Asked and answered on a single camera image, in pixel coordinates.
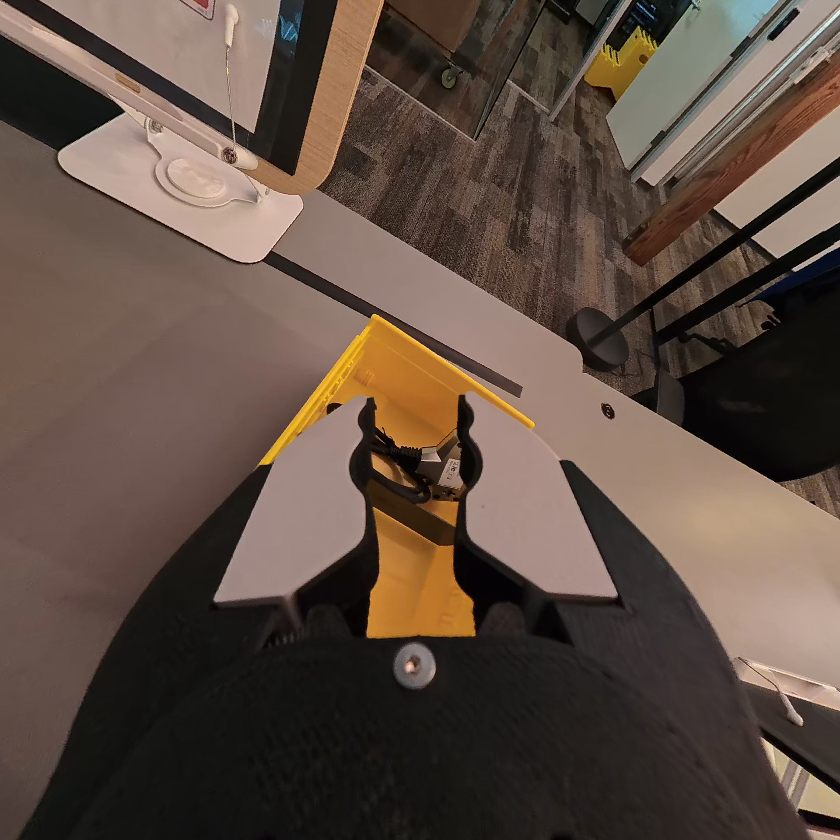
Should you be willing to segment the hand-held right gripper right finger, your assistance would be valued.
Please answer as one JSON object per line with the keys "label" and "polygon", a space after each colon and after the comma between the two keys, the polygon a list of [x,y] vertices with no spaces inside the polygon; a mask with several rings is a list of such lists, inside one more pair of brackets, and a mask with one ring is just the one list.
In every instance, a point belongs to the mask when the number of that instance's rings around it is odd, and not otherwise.
{"label": "hand-held right gripper right finger", "polygon": [[492,610],[519,610],[527,631],[558,603],[614,606],[616,584],[561,458],[476,392],[458,398],[460,475],[454,572],[478,632]]}

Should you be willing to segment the monitor on white stand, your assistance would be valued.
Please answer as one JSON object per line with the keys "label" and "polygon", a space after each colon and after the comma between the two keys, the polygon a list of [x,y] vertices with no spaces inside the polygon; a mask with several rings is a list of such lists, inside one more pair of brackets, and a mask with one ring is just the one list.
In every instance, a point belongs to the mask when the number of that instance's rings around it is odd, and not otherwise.
{"label": "monitor on white stand", "polygon": [[2,35],[272,191],[303,195],[331,172],[371,47],[378,1],[9,1]]}

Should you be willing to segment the yellow plastic bin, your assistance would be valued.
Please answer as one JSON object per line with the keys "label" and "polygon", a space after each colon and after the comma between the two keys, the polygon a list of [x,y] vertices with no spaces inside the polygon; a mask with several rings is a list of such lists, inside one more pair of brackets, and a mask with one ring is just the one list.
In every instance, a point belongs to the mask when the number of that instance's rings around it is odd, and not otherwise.
{"label": "yellow plastic bin", "polygon": [[[442,356],[372,316],[259,462],[270,465],[331,403],[371,397],[375,425],[395,445],[440,445],[456,431],[458,399],[476,392],[521,425],[534,422]],[[436,545],[374,511],[380,575],[371,593],[368,637],[473,636],[473,605],[453,571],[453,548]]]}

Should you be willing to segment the white tethered stylus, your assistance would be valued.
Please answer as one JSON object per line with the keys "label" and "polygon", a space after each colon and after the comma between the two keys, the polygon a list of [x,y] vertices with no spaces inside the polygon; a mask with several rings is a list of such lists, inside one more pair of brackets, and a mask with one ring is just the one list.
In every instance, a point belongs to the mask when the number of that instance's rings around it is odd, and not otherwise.
{"label": "white tethered stylus", "polygon": [[238,143],[236,120],[233,104],[233,91],[231,80],[230,55],[232,52],[235,28],[239,21],[238,10],[232,3],[227,3],[224,10],[224,68],[225,68],[225,85],[227,93],[227,112],[230,121],[231,141],[230,147],[223,152],[223,158],[229,165],[236,165],[238,163]]}

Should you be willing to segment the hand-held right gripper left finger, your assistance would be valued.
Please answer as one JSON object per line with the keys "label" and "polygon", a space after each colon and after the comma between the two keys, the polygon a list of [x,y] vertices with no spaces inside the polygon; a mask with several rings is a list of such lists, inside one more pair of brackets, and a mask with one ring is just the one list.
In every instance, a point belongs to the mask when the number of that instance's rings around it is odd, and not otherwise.
{"label": "hand-held right gripper left finger", "polygon": [[365,638],[380,573],[368,486],[375,400],[357,395],[301,432],[272,461],[215,593],[221,609],[270,606],[284,630],[334,607]]}

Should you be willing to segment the black braided cable grey plug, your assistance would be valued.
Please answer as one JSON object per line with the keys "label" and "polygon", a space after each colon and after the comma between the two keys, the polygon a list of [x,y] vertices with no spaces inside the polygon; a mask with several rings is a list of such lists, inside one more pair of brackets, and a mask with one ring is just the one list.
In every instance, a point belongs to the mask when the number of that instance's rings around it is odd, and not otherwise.
{"label": "black braided cable grey plug", "polygon": [[374,469],[372,479],[416,506],[429,501],[458,502],[466,489],[460,475],[461,443],[454,430],[436,446],[399,445],[383,428],[374,431],[371,454],[393,467],[400,480]]}

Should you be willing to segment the white display stand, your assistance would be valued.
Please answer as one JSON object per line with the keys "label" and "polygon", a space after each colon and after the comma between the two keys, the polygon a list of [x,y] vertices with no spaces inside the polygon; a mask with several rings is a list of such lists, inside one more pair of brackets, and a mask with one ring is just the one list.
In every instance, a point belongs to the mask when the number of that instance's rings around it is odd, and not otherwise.
{"label": "white display stand", "polygon": [[303,210],[151,119],[125,112],[58,152],[79,182],[242,264],[265,258]]}

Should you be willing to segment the black chair with blue jacket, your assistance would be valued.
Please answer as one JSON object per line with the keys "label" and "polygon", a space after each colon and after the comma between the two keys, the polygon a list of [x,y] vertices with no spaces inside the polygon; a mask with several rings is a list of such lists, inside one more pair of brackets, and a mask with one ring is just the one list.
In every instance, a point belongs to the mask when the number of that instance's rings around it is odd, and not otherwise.
{"label": "black chair with blue jacket", "polygon": [[762,333],[680,379],[683,428],[767,478],[839,463],[839,248],[767,287]]}

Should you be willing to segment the wooden post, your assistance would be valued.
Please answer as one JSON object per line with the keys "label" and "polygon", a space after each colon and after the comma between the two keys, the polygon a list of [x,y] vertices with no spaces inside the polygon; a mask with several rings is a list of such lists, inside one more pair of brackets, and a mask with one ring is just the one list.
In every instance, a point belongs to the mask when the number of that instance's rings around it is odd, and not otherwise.
{"label": "wooden post", "polygon": [[839,57],[825,59],[681,182],[668,200],[623,242],[624,255],[644,266],[727,196],[817,125],[839,104]]}

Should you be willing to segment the black hdmi switch box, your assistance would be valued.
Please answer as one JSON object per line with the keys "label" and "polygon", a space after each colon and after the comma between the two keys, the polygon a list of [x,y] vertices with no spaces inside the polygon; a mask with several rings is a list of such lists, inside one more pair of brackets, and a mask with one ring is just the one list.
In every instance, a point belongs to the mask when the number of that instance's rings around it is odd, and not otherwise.
{"label": "black hdmi switch box", "polygon": [[376,511],[438,546],[455,543],[459,503],[466,491],[459,467],[445,476],[443,460],[392,458],[374,451],[367,495]]}

